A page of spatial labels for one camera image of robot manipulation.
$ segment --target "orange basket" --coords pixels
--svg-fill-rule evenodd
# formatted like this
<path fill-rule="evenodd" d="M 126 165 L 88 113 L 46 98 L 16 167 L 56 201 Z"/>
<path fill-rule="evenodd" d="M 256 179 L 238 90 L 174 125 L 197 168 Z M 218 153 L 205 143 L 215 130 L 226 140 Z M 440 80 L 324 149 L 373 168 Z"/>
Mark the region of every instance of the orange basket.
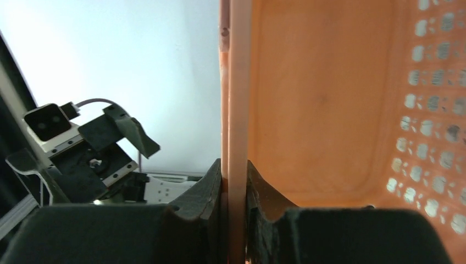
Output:
<path fill-rule="evenodd" d="M 254 1 L 251 49 L 248 155 L 271 185 L 417 210 L 466 263 L 466 1 Z"/>

